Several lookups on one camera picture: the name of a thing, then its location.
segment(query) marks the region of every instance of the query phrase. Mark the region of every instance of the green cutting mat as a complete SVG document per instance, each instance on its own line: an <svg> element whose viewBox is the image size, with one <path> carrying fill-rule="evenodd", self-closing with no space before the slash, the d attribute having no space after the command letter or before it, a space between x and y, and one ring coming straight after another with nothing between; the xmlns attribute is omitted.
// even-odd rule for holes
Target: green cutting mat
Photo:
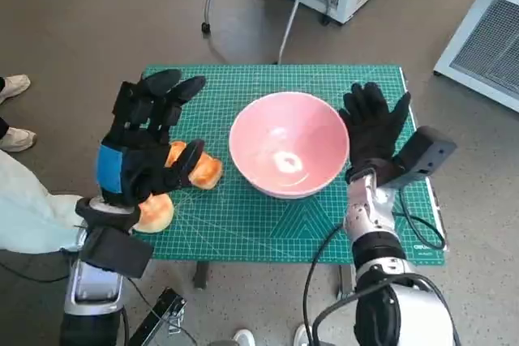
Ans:
<svg viewBox="0 0 519 346"><path fill-rule="evenodd" d="M182 111L171 139L204 139L206 151L224 163L224 175L210 191L189 188L171 194L173 223L162 233L138 234L155 246L154 258L214 261L309 263L319 244L342 221L346 209L346 184L342 173L332 184L310 198L273 199L252 188L234 167L229 155L229 129L236 115L253 100L273 92L308 92L333 107L355 82L380 84L393 106L405 90L398 66L150 66L144 75L177 68L184 79L207 78L204 90ZM414 131L405 124L398 147ZM412 213L435 223L426 182L406 188ZM419 264L444 263L443 252L422 248L403 218L397 230L409 259ZM434 240L432 233L424 235ZM350 244L344 234L325 251L324 263L351 263Z"/></svg>

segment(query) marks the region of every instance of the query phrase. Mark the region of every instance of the bread bun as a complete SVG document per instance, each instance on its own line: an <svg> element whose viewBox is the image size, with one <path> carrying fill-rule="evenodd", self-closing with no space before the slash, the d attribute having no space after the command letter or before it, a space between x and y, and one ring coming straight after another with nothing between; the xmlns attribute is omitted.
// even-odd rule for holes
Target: bread bun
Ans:
<svg viewBox="0 0 519 346"><path fill-rule="evenodd" d="M173 141L165 166L169 168L186 146L186 143L183 141ZM189 174L189 181L193 186L201 190L211 190L217 185L223 171L223 164L220 160L212 158L208 153L203 152L195 168Z"/></svg>
<svg viewBox="0 0 519 346"><path fill-rule="evenodd" d="M141 233L158 233L173 220L174 207L168 194L150 194L139 208L139 223L133 228Z"/></svg>

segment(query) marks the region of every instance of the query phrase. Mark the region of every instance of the black bracket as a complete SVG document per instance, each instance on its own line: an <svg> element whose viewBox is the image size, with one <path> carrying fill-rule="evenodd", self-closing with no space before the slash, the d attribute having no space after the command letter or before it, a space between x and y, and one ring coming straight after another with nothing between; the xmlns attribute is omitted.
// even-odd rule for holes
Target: black bracket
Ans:
<svg viewBox="0 0 519 346"><path fill-rule="evenodd" d="M186 303L186 300L173 289L166 288L157 299L157 303L153 306L153 312L168 322L173 324L178 323L178 325L180 325L182 320L177 321L176 318L183 317ZM164 324L153 312L150 312L137 330L135 330L128 343L129 346L146 346L152 341L157 331L159 331L162 324ZM176 329L176 332L172 331L172 328L175 329L175 327L170 326L170 334L175 334L180 331L179 328Z"/></svg>

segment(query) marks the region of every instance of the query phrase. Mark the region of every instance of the black cable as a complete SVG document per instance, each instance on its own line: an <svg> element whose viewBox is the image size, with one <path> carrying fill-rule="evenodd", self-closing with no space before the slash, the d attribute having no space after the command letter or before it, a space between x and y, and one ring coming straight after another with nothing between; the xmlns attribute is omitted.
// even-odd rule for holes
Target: black cable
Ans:
<svg viewBox="0 0 519 346"><path fill-rule="evenodd" d="M333 239L333 237L335 237L335 234L337 234L339 231L341 231L341 229L342 229L342 223L338 224L332 230L332 232L326 237L326 239L323 241L323 243L321 243L321 246L317 250L317 253L315 253L314 259L311 262L310 270L308 271L307 282L305 283L305 289L304 289L304 292L302 293L302 318L303 318L303 321L305 322L305 329L307 330L308 342L310 344L312 344L312 338L311 338L311 331L310 331L310 321L308 320L307 301L308 301L308 289L310 288L311 276L314 273L315 265L317 265L321 254L324 252L324 249L326 249L326 247L328 246L328 243L330 243L330 241Z"/></svg>
<svg viewBox="0 0 519 346"><path fill-rule="evenodd" d="M69 276L69 275L64 275L64 276L58 277L56 279L48 279L48 280L43 279L42 280L42 279L35 279L34 277L26 276L25 274L20 273L19 271L16 271L15 269L10 268L10 267L8 267L7 265L5 265L3 263L0 263L0 267L5 269L6 271L9 271L10 273L12 273L15 276L18 276L21 279L24 279L24 280L27 280L27 281L34 281L35 283L40 283L40 284L56 283L58 281L62 281L62 280L68 279L68 276Z"/></svg>
<svg viewBox="0 0 519 346"><path fill-rule="evenodd" d="M137 291L137 293L139 294L140 298L143 299L144 303L146 303L146 305L150 308L150 310L152 311L152 314L155 315L155 317L159 320L161 320L162 322L164 323L167 323L168 325L172 326L172 327L175 327L177 329L179 329L181 332L183 332L184 334L186 334L186 336L191 340L191 342L195 345L195 346L198 346L198 343L196 342L196 339L193 335L190 334L190 332L188 330L186 330L185 328L183 327L180 327L180 326L177 326L176 324L173 324L172 322L170 322L169 320L167 319L164 319L162 318L158 313L156 313L154 310L153 310L153 306L149 303L148 299L146 298L146 296L140 291L139 287L137 286L137 284L135 283L134 280L132 280L131 278L127 277L127 280L130 281L130 283L133 285L133 287L135 288L135 290Z"/></svg>
<svg viewBox="0 0 519 346"><path fill-rule="evenodd" d="M349 295L348 297L339 300L337 303L332 304L327 309L323 310L317 316L317 318L315 318L315 321L314 321L314 327L312 329L313 345L320 346L319 325L330 314L339 310L340 308L344 307L345 305L348 305L352 301L356 301L361 297L365 297L365 296L369 295L370 293L374 293L384 287L389 286L391 283L394 283L396 281L402 281L402 280L413 280L413 281L419 280L419 281L426 283L427 286L433 290L433 292L436 294L438 299L440 299L440 301L444 305L445 309L447 310L448 316L451 318L451 323L453 324L454 344L456 346L461 346L460 336L457 333L456 325L454 324L453 315L451 314L451 311L448 308L448 304L444 298L444 295L442 295L441 291L438 289L438 287L436 287L436 285L430 279L428 279L426 276L419 275L418 273L405 273L405 274L401 274L401 275L386 276L386 278L384 280L380 281L378 284L371 285L370 287L367 287L360 292L354 293L353 295Z"/></svg>
<svg viewBox="0 0 519 346"><path fill-rule="evenodd" d="M124 346L128 346L130 342L130 323L128 322L128 313L126 308L122 308L122 325L124 326Z"/></svg>
<svg viewBox="0 0 519 346"><path fill-rule="evenodd" d="M433 249L433 250L443 250L443 249L445 249L445 238L440 233L440 231L438 231L438 229L434 225L432 225L431 223L427 222L426 220L424 220L422 218L418 218L417 216L413 216L413 215L410 214L409 209L407 207L407 202L405 201L404 189L403 188L401 188L398 191L398 198L400 199L400 203L401 203L403 214L399 213L399 212L394 212L393 215L404 216L405 219L407 220L407 223L411 227L411 230L413 230L414 235L416 235L416 238L418 238L418 240L421 243L423 243L425 246L427 246L429 249ZM413 220L416 220L417 222L426 225L438 237L438 240L440 241L440 244L436 245L436 244L434 244L432 242L429 242L422 235L422 233L420 233L420 230L418 230L418 228L416 227L416 224L413 222Z"/></svg>

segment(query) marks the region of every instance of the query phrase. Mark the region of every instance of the shoe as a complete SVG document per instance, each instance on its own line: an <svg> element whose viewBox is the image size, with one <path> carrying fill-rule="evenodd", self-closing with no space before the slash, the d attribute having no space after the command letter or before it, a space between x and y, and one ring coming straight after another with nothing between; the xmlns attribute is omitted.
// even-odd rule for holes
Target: shoe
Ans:
<svg viewBox="0 0 519 346"><path fill-rule="evenodd" d="M294 334L294 346L307 346L310 342L308 342L307 330L305 328L304 323L301 324Z"/></svg>
<svg viewBox="0 0 519 346"><path fill-rule="evenodd" d="M7 133L0 139L0 149L5 152L21 152L36 143L36 134L29 130L9 127Z"/></svg>
<svg viewBox="0 0 519 346"><path fill-rule="evenodd" d="M31 85L31 80L27 75L15 75L3 78L6 82L4 88L0 91L0 104L10 97L19 95Z"/></svg>
<svg viewBox="0 0 519 346"><path fill-rule="evenodd" d="M256 346L254 336L249 330L240 330L233 336L233 341L238 342L240 346Z"/></svg>

